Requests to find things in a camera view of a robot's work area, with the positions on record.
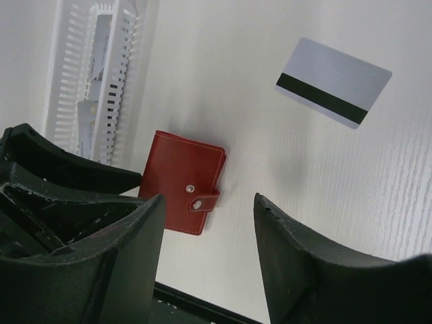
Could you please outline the red leather card holder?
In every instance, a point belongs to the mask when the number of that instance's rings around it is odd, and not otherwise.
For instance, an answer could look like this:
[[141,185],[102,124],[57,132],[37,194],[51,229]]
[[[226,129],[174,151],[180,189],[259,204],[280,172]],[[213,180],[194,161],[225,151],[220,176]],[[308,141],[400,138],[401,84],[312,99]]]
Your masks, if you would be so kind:
[[157,130],[148,155],[140,198],[165,197],[165,228],[199,236],[219,200],[217,182],[226,153],[220,146]]

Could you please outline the silver magnetic stripe card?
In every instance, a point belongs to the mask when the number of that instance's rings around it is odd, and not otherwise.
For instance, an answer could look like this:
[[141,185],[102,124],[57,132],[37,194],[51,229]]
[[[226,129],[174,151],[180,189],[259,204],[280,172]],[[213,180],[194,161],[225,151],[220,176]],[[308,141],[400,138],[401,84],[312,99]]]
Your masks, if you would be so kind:
[[302,37],[275,90],[355,130],[391,77],[389,70]]

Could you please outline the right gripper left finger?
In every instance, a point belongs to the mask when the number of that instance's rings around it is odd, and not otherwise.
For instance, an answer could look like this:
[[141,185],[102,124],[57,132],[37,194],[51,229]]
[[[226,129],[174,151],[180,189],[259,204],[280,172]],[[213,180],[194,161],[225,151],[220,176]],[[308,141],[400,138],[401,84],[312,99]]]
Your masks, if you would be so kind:
[[127,198],[132,211],[49,253],[1,258],[2,323],[148,323],[166,202]]

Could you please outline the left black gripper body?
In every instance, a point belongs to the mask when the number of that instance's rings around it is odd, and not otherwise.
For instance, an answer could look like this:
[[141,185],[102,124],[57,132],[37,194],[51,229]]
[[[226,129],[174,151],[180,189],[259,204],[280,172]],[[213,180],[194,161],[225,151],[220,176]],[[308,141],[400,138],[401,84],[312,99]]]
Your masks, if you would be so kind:
[[140,173],[55,146],[29,124],[1,137],[1,256],[48,254],[135,211]]

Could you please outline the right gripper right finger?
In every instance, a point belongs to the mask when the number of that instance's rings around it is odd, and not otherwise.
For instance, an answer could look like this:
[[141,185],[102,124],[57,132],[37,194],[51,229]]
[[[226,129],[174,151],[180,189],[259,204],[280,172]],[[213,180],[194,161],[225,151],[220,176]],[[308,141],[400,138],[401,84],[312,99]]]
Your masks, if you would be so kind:
[[254,198],[272,323],[430,323],[431,256],[390,261],[339,244]]

